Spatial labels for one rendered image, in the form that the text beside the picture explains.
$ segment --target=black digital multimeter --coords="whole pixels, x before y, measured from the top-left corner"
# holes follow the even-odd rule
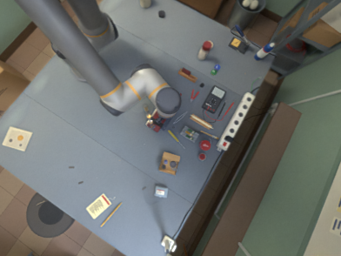
[[[204,101],[203,109],[215,113],[217,111],[218,106],[222,102],[226,91],[223,89],[220,89],[216,86],[213,86],[212,90],[210,91],[210,94],[207,96],[207,98]]]

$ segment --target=tiled floor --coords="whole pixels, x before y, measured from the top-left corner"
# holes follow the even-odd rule
[[[225,25],[234,3],[235,0],[224,3],[217,14],[216,21]],[[77,17],[68,3],[64,1],[62,5],[72,19],[77,22]],[[270,41],[276,28],[277,23],[258,15],[257,19],[244,32],[251,41],[263,46]],[[7,63],[29,80],[33,80],[54,55],[49,39],[39,29],[36,29],[7,60]],[[206,187],[207,198],[202,200],[203,204],[196,206],[195,215],[191,218],[193,231],[198,226],[198,221],[204,216],[208,207],[206,203],[215,198],[221,180],[211,181],[213,184]],[[67,232],[53,239],[37,236],[27,226],[25,214],[27,205],[35,193],[29,186],[0,166],[0,256],[26,256],[30,252],[42,256],[122,255],[76,221]],[[178,241],[183,244],[188,243],[193,231],[181,232]]]

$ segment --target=blue-gray tabletop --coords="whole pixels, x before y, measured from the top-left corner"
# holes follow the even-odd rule
[[[0,162],[122,253],[164,255],[163,236],[176,235],[220,157],[217,141],[212,140],[207,159],[199,161],[198,143],[208,137],[201,134],[192,143],[180,131],[185,125],[207,131],[189,117],[203,116],[202,103],[217,85],[226,90],[224,110],[235,103],[209,131],[219,136],[252,81],[261,77],[260,85],[272,57],[257,62],[253,46],[244,55],[234,51],[228,46],[233,37],[228,28],[175,0],[152,0],[149,9],[142,9],[138,0],[103,0],[100,7],[119,33],[114,43],[100,51],[117,77],[125,81],[136,66],[148,63],[182,94],[181,109],[168,129],[186,149],[167,131],[155,133],[144,125],[143,104],[153,109],[148,98],[113,117],[92,88],[78,82],[70,68],[54,56],[0,119],[1,140],[10,126],[33,132],[26,152],[0,146]],[[165,11],[165,18],[158,17],[159,10]],[[206,60],[199,61],[197,53],[205,40],[211,40],[214,47]],[[221,70],[212,76],[215,64]],[[195,84],[177,74],[183,67],[197,77]],[[191,103],[192,89],[199,95]],[[185,118],[174,125],[185,111]],[[176,176],[158,170],[163,152],[181,157]],[[167,199],[154,196],[155,185],[169,188]],[[92,219],[85,208],[102,193],[112,198],[113,206]],[[120,202],[120,209],[101,228]]]

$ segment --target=black round stool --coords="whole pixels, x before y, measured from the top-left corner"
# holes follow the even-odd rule
[[[75,221],[39,193],[30,201],[26,218],[32,232],[45,238],[63,234]]]

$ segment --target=trash can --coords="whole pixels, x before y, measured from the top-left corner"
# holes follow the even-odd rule
[[[258,7],[255,10],[251,10],[250,8],[245,8],[242,5],[242,2],[243,0],[237,0],[232,9],[232,13],[227,21],[227,26],[229,26],[230,29],[238,24],[240,28],[244,30],[266,5],[265,0],[258,0]]]

